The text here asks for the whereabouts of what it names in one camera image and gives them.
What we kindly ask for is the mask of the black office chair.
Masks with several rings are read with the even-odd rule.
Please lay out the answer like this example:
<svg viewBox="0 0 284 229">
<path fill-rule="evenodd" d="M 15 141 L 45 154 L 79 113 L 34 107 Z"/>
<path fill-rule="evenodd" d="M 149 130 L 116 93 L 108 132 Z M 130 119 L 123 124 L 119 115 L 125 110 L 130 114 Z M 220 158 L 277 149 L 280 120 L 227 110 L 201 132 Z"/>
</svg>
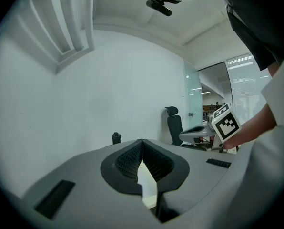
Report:
<svg viewBox="0 0 284 229">
<path fill-rule="evenodd" d="M 178 115 L 178 109 L 174 106 L 165 107 L 167 110 L 167 125 L 172 138 L 172 144 L 182 146 L 183 141 L 179 138 L 179 134 L 183 131 L 181 117 Z"/>
</svg>

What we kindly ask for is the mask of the frosted glass door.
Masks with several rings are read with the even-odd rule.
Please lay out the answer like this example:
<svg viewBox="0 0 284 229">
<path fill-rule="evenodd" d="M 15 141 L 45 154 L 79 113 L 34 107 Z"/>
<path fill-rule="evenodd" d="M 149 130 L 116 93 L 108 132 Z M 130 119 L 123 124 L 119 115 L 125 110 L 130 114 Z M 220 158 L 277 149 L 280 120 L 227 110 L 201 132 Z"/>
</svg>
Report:
<svg viewBox="0 0 284 229">
<path fill-rule="evenodd" d="M 184 78 L 187 88 L 187 119 L 188 127 L 201 125 L 203 122 L 203 98 L 202 86 L 198 71 L 187 61 L 184 61 Z M 194 117 L 188 116 L 188 113 L 196 113 Z"/>
</svg>

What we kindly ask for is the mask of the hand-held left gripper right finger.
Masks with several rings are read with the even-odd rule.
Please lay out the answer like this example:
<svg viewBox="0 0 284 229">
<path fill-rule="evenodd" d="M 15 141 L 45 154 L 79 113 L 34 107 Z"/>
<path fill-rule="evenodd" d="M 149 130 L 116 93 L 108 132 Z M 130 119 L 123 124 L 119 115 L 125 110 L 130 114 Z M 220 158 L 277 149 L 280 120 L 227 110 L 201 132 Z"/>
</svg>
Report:
<svg viewBox="0 0 284 229">
<path fill-rule="evenodd" d="M 142 160 L 157 184 L 156 217 L 164 223 L 197 205 L 218 184 L 235 155 L 142 141 Z"/>
</svg>

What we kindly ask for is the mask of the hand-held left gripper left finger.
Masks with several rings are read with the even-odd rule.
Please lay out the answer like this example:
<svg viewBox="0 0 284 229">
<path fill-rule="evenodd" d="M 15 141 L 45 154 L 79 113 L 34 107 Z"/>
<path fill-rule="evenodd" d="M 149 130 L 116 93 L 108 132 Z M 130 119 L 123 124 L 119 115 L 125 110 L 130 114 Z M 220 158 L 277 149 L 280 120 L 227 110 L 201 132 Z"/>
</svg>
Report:
<svg viewBox="0 0 284 229">
<path fill-rule="evenodd" d="M 23 196 L 37 228 L 157 228 L 137 182 L 142 141 L 86 152 L 45 175 Z"/>
</svg>

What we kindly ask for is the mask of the person's black shirt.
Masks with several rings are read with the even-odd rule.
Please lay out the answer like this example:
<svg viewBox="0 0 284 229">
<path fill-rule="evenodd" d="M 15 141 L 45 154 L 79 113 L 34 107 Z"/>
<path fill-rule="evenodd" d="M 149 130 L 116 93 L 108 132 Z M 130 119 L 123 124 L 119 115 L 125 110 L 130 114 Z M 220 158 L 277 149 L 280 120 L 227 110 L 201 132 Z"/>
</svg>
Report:
<svg viewBox="0 0 284 229">
<path fill-rule="evenodd" d="M 284 0 L 224 0 L 232 29 L 271 76 L 284 61 Z"/>
</svg>

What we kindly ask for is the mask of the glass wall with blinds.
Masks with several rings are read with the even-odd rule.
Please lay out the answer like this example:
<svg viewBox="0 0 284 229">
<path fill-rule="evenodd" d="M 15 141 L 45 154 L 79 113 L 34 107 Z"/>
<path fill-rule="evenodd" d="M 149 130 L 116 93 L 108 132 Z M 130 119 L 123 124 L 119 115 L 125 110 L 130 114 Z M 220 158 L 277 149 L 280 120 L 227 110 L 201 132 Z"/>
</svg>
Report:
<svg viewBox="0 0 284 229">
<path fill-rule="evenodd" d="M 271 76 L 267 69 L 260 71 L 251 53 L 227 59 L 225 64 L 231 84 L 233 110 L 240 124 L 244 124 L 266 104 L 261 91 Z"/>
</svg>

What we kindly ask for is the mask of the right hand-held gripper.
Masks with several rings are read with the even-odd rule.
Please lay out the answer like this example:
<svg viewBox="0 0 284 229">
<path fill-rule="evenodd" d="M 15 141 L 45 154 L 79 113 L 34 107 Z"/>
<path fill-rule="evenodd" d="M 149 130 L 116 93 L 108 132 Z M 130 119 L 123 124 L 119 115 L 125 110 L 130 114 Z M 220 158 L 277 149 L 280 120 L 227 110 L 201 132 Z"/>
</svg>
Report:
<svg viewBox="0 0 284 229">
<path fill-rule="evenodd" d="M 214 136 L 212 151 L 223 152 L 224 143 L 241 130 L 241 125 L 229 104 L 207 116 L 207 125 L 196 125 L 179 134 L 183 142 L 198 144 L 205 137 Z"/>
</svg>

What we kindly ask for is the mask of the person's right forearm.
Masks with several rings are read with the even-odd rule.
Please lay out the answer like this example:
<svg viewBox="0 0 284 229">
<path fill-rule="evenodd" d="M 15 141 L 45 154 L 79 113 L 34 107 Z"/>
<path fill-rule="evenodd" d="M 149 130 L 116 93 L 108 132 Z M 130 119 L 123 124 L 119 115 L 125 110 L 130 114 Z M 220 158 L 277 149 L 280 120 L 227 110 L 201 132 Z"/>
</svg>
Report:
<svg viewBox="0 0 284 229">
<path fill-rule="evenodd" d="M 261 134 L 276 127 L 277 123 L 268 104 L 249 121 L 242 125 L 242 129 L 228 139 L 224 145 L 224 149 L 232 149 L 236 146 L 250 142 L 258 138 Z"/>
</svg>

